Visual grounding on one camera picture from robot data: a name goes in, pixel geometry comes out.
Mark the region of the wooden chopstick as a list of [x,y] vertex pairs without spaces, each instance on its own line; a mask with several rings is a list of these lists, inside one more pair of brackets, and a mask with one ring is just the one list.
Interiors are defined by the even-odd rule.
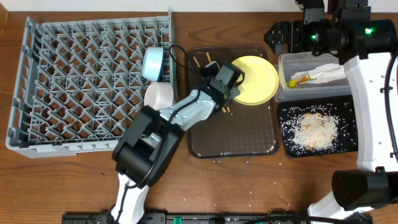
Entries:
[[[194,59],[196,65],[197,65],[198,69],[201,70],[202,67],[201,67],[200,63],[198,62],[197,58],[195,56],[193,56],[193,59]],[[226,108],[225,107],[222,107],[221,109],[222,109],[223,113],[226,113]]]
[[[208,59],[209,63],[212,63],[213,61],[212,61],[212,59],[211,59],[211,57],[210,57],[208,52],[206,53],[206,56],[207,56],[207,59]],[[222,111],[223,111],[223,113],[230,112],[228,103],[225,104],[224,107],[222,107]]]

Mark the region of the white paper napkin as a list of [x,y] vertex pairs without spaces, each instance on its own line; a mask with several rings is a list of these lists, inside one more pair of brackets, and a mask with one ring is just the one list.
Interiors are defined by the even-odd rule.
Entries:
[[313,70],[297,72],[291,76],[291,80],[298,80],[300,83],[328,83],[346,78],[342,65],[329,63],[320,65]]

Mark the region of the yellow plastic plate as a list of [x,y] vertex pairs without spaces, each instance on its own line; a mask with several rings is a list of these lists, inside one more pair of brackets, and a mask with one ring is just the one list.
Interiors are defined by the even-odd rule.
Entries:
[[269,101],[276,93],[279,86],[279,77],[274,66],[266,59],[258,56],[247,55],[232,61],[232,64],[245,73],[243,81],[238,86],[240,94],[234,101],[243,105],[260,105]]

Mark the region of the green yellow snack wrapper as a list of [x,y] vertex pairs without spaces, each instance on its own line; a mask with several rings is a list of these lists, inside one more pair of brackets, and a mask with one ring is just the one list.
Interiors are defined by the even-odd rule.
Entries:
[[310,77],[308,72],[298,72],[291,76],[290,81],[286,83],[288,88],[298,88],[304,83],[312,81],[313,78]]

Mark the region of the light blue bowl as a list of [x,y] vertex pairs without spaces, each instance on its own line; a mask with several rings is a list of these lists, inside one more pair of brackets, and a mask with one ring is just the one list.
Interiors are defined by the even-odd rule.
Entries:
[[151,81],[157,82],[162,71],[164,49],[162,47],[148,47],[142,65],[142,76]]

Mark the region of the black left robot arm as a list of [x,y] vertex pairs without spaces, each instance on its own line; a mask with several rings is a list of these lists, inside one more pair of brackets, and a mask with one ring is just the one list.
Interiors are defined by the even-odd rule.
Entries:
[[114,148],[119,178],[113,223],[137,223],[149,188],[164,174],[185,132],[240,94],[245,73],[229,63],[207,73],[190,94],[164,109],[143,107]]

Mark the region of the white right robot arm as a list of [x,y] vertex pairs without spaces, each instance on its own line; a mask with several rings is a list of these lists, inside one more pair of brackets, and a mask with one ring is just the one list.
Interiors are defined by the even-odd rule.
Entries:
[[307,210],[311,223],[351,223],[356,214],[397,203],[397,33],[389,19],[354,17],[275,23],[264,40],[277,54],[331,53],[342,64],[358,130],[357,169],[333,174],[332,190]]

